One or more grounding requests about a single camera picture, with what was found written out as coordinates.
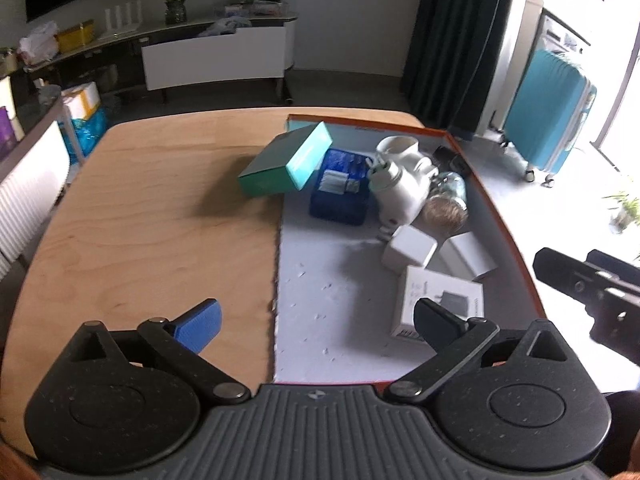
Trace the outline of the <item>person's right hand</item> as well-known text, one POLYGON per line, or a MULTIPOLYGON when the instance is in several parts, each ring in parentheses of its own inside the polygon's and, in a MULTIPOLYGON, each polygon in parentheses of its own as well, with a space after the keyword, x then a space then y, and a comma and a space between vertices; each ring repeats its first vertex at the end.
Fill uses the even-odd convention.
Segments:
POLYGON ((613 480, 639 480, 639 441, 637 432, 610 437, 598 458, 598 467, 613 480))

